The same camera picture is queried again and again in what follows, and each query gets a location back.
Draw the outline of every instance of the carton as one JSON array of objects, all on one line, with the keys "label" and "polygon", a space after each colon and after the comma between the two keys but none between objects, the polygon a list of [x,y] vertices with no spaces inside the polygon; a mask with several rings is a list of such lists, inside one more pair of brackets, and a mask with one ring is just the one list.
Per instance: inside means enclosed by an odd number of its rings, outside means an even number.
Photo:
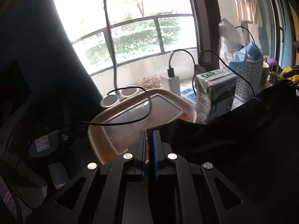
[{"label": "carton", "polygon": [[197,112],[206,114],[206,121],[231,111],[238,77],[224,69],[208,71],[195,78]]}]

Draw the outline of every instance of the blue power strip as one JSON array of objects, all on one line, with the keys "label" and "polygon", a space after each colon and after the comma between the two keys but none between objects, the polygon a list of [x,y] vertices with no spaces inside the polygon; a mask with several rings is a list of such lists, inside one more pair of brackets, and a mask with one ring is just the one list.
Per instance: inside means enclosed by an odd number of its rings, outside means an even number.
[{"label": "blue power strip", "polygon": [[188,103],[190,103],[191,105],[196,105],[196,95],[193,91],[193,88],[187,88],[184,91],[181,91],[181,97],[183,99],[185,99]]}]

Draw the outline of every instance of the sticker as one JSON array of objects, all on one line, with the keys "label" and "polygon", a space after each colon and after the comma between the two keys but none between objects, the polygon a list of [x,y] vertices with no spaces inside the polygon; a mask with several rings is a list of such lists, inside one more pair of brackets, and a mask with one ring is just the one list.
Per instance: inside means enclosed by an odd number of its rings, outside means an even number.
[{"label": "sticker", "polygon": [[45,135],[45,136],[37,139],[35,141],[35,146],[36,146],[37,152],[41,152],[41,151],[44,151],[44,150],[50,148],[48,135]]}]

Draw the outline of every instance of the woven basket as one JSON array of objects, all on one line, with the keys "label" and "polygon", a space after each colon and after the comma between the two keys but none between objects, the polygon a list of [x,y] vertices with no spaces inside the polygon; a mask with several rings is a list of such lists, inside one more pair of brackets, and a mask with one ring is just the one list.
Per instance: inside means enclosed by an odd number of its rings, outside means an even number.
[{"label": "woven basket", "polygon": [[[263,69],[263,58],[258,61],[252,61],[245,59],[243,65],[236,70],[243,78],[245,78],[253,87],[255,94],[258,93],[261,75]],[[252,98],[252,90],[247,82],[239,78],[237,81],[237,88],[235,92],[235,97],[242,102],[246,102]]]}]

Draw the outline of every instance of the silver screw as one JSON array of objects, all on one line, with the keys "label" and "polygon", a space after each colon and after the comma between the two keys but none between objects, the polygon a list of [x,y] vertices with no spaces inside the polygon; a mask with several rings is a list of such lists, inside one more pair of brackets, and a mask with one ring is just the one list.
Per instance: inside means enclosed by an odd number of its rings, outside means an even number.
[{"label": "silver screw", "polygon": [[205,162],[204,163],[204,168],[211,169],[212,167],[213,167],[213,164],[211,164],[210,162]]},{"label": "silver screw", "polygon": [[87,165],[87,168],[90,170],[94,170],[97,167],[97,164],[94,162],[91,162]]},{"label": "silver screw", "polygon": [[174,154],[174,153],[169,153],[169,154],[167,155],[167,157],[168,157],[169,159],[171,159],[171,160],[174,160],[174,159],[177,158],[177,155]]},{"label": "silver screw", "polygon": [[131,153],[125,153],[123,155],[124,159],[131,159],[133,157],[133,155]]}]

